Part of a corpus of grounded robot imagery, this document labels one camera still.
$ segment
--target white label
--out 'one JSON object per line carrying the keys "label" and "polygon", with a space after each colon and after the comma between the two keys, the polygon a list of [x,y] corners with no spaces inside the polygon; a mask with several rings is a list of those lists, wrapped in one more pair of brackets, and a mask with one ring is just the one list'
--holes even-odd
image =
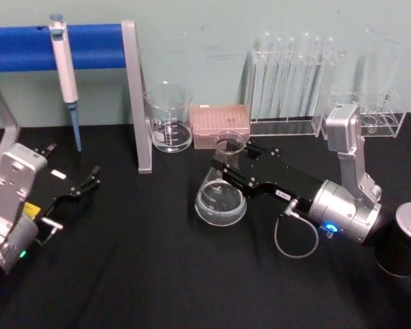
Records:
{"label": "white label", "polygon": [[164,143],[164,135],[162,132],[153,132],[153,136],[157,141]]}
{"label": "white label", "polygon": [[61,178],[62,180],[64,180],[65,177],[67,177],[67,175],[64,175],[62,172],[60,172],[60,171],[58,171],[58,170],[56,170],[56,169],[52,170],[50,173],[51,173],[52,175],[58,177],[58,178]]}
{"label": "white label", "polygon": [[275,194],[276,194],[278,197],[281,197],[282,199],[285,199],[285,200],[287,200],[287,201],[290,201],[290,195],[289,195],[289,194],[286,194],[285,192],[282,192],[282,191],[280,191],[280,190],[275,190]]}

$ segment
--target black table surface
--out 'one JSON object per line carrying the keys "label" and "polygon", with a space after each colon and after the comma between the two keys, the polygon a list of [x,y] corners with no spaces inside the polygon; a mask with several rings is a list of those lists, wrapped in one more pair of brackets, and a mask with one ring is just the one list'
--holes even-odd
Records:
{"label": "black table surface", "polygon": [[[373,251],[320,237],[302,260],[282,256],[273,229],[284,205],[249,202],[234,226],[215,228],[193,208],[212,150],[153,150],[153,173],[137,172],[133,127],[23,129],[28,147],[57,143],[51,166],[78,180],[101,166],[102,185],[77,208],[60,208],[65,229],[32,247],[0,287],[0,328],[411,328],[411,277],[394,278]],[[340,183],[335,153],[313,136],[257,138],[322,180]],[[397,138],[368,138],[366,170],[382,203],[411,201],[411,114]],[[296,241],[298,223],[281,229]]]}

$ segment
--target blue pipette tip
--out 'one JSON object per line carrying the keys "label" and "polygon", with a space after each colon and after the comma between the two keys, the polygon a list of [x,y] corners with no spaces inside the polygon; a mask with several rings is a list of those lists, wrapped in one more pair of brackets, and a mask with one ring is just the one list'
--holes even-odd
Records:
{"label": "blue pipette tip", "polygon": [[79,121],[77,118],[77,105],[76,103],[71,103],[71,104],[67,104],[67,106],[70,110],[71,124],[73,126],[73,132],[75,133],[76,148],[77,148],[77,151],[81,153],[82,146],[81,146],[81,135],[79,133]]}

